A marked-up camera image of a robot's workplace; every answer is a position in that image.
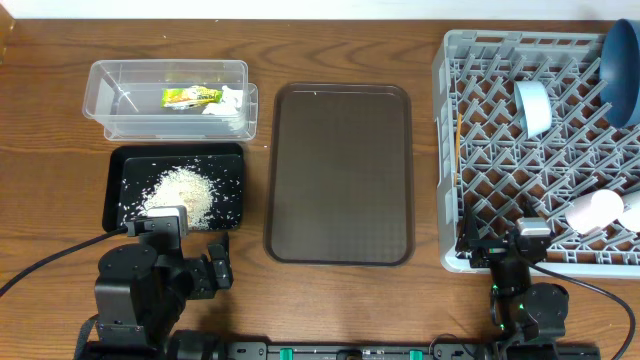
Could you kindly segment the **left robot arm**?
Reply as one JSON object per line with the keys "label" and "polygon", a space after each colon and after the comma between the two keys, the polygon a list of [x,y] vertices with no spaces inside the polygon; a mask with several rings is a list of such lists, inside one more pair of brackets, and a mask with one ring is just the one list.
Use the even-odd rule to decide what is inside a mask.
{"label": "left robot arm", "polygon": [[76,359],[226,359],[219,336],[174,330],[189,300],[207,300],[233,284],[229,236],[208,253],[185,258],[181,245],[153,236],[119,246],[99,261],[94,287],[98,313],[78,335]]}

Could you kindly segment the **pink cup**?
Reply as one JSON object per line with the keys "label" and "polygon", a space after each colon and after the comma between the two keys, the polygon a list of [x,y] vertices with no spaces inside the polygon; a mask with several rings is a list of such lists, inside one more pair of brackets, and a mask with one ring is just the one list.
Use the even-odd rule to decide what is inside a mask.
{"label": "pink cup", "polygon": [[602,189],[581,196],[566,211],[568,225],[581,235],[602,230],[622,215],[624,202],[612,190]]}

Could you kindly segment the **rice pile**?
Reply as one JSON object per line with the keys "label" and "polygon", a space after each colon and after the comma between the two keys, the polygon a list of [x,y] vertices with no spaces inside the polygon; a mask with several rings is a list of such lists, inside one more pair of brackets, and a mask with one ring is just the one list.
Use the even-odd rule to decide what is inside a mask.
{"label": "rice pile", "polygon": [[233,229],[242,218],[244,162],[237,154],[130,158],[119,185],[118,226],[175,205],[186,207],[191,231]]}

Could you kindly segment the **yellow green snack wrapper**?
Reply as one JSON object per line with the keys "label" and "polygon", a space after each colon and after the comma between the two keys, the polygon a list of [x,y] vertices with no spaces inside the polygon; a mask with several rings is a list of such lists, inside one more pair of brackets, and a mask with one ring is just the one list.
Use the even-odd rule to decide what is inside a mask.
{"label": "yellow green snack wrapper", "polygon": [[199,85],[188,88],[167,88],[163,90],[161,106],[173,110],[185,110],[205,106],[209,103],[218,103],[222,95],[222,90]]}

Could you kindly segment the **white tissue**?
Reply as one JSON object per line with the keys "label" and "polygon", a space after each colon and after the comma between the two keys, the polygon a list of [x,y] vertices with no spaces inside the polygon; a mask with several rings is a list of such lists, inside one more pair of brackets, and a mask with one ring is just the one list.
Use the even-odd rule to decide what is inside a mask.
{"label": "white tissue", "polygon": [[240,113],[244,101],[242,90],[231,89],[223,86],[222,96],[218,102],[212,102],[205,106],[203,115],[234,116]]}

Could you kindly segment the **light blue bowl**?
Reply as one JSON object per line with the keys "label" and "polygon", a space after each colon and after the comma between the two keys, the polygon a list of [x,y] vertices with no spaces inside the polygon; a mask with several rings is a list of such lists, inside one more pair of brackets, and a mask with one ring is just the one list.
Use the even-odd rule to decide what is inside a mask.
{"label": "light blue bowl", "polygon": [[546,87],[539,81],[517,81],[514,87],[516,108],[523,117],[520,124],[531,139],[549,130],[552,112]]}

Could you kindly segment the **dark blue plate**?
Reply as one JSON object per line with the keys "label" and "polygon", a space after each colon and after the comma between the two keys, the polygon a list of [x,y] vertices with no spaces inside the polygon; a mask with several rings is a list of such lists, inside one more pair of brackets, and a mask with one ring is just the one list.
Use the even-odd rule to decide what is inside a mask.
{"label": "dark blue plate", "polygon": [[619,19],[607,33],[601,53],[603,103],[610,103],[607,121],[615,128],[639,123],[639,21]]}

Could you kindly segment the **wooden chopstick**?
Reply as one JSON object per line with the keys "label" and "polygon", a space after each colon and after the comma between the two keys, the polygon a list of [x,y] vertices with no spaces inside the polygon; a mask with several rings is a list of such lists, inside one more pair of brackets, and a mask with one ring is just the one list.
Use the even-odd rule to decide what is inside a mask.
{"label": "wooden chopstick", "polygon": [[461,126],[463,122],[463,116],[460,112],[457,114],[456,131],[455,131],[455,168],[454,168],[454,185],[458,182],[458,171],[460,164],[460,142],[461,142]]}

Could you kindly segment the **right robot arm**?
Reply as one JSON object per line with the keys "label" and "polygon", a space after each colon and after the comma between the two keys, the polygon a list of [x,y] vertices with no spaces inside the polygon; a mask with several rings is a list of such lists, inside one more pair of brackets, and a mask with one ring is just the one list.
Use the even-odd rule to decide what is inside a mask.
{"label": "right robot arm", "polygon": [[566,334],[569,295],[556,284],[532,282],[530,269],[547,256],[553,232],[527,205],[524,216],[498,238],[480,235],[477,216],[464,207],[455,250],[470,254],[472,268],[490,270],[492,322],[502,335],[487,359],[557,359],[555,341]]}

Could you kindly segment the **pale green cup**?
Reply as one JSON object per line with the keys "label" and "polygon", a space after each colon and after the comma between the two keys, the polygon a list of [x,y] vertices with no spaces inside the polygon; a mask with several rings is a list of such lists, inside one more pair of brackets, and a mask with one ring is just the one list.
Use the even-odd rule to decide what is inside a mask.
{"label": "pale green cup", "polygon": [[624,211],[618,222],[627,230],[638,233],[640,231],[640,192],[626,194],[622,197]]}

